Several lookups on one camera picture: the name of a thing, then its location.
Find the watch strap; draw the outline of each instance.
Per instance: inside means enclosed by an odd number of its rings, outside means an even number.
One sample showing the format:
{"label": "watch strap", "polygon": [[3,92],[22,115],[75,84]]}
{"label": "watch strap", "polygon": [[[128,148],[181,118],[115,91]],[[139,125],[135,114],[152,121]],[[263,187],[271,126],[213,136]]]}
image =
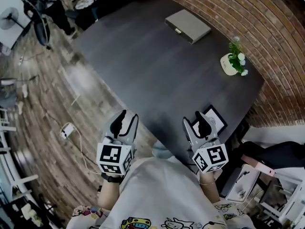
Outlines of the watch strap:
{"label": "watch strap", "polygon": [[101,173],[101,177],[104,178],[108,182],[120,183],[122,181],[122,177],[112,177],[108,176],[106,173]]}

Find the potted plant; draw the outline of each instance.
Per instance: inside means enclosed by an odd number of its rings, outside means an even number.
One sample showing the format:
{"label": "potted plant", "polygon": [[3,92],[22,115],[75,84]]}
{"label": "potted plant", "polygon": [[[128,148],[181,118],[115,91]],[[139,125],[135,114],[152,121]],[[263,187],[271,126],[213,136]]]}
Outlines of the potted plant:
{"label": "potted plant", "polygon": [[248,70],[244,68],[246,64],[245,56],[241,51],[239,45],[239,37],[235,36],[233,42],[229,43],[230,53],[226,54],[220,59],[220,64],[227,75],[240,75],[245,76]]}

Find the picture frame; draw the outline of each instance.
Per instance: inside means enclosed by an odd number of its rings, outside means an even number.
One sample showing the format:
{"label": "picture frame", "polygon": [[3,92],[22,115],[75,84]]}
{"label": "picture frame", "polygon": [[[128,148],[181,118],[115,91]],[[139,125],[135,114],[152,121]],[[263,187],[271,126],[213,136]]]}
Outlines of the picture frame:
{"label": "picture frame", "polygon": [[[209,105],[202,113],[205,114],[207,117],[212,118],[212,122],[213,120],[215,121],[218,135],[228,126],[228,124],[225,122],[222,116],[217,112],[217,110],[214,108],[213,105]],[[197,133],[197,135],[199,135],[198,125],[199,122],[197,120],[195,120],[192,123],[193,129]]]}

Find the green leaves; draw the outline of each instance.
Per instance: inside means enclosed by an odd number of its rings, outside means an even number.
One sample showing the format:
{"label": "green leaves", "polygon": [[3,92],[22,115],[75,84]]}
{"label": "green leaves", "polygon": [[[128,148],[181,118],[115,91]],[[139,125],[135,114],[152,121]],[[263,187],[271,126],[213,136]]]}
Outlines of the green leaves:
{"label": "green leaves", "polygon": [[238,54],[242,52],[239,40],[234,39],[233,42],[229,43],[230,55],[228,55],[229,62],[239,72],[244,72],[244,67],[240,64]]}

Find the cartoon print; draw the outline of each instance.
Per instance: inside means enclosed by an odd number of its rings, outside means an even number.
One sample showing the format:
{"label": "cartoon print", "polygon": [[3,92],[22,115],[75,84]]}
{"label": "cartoon print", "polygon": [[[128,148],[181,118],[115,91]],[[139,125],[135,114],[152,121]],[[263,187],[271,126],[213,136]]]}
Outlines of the cartoon print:
{"label": "cartoon print", "polygon": [[202,224],[199,222],[199,223],[196,223],[195,226],[200,229],[202,227]]}
{"label": "cartoon print", "polygon": [[103,215],[102,209],[97,207],[88,207],[88,206],[78,206],[74,209],[72,217],[76,217],[79,215],[87,216],[90,215],[94,219],[97,217],[101,218]]}
{"label": "cartoon print", "polygon": [[149,219],[129,217],[127,220],[122,221],[121,229],[148,229],[151,224]]}
{"label": "cartoon print", "polygon": [[229,208],[231,208],[231,204],[220,204],[220,205],[215,205],[215,208],[218,210],[221,210],[222,212],[227,212]]}
{"label": "cartoon print", "polygon": [[224,215],[224,218],[226,219],[226,220],[228,220],[228,219],[232,219],[232,218],[234,218],[234,217],[236,217],[237,215],[235,215],[235,214],[225,214]]}
{"label": "cartoon print", "polygon": [[212,222],[209,221],[208,223],[206,223],[202,229],[226,229],[226,225],[223,223],[218,223],[218,222]]}
{"label": "cartoon print", "polygon": [[243,213],[240,209],[237,209],[238,213],[239,213],[239,216],[244,216],[245,213]]}
{"label": "cartoon print", "polygon": [[192,224],[194,222],[178,220],[177,218],[173,218],[173,220],[167,218],[161,227],[165,227],[166,229],[193,229]]}

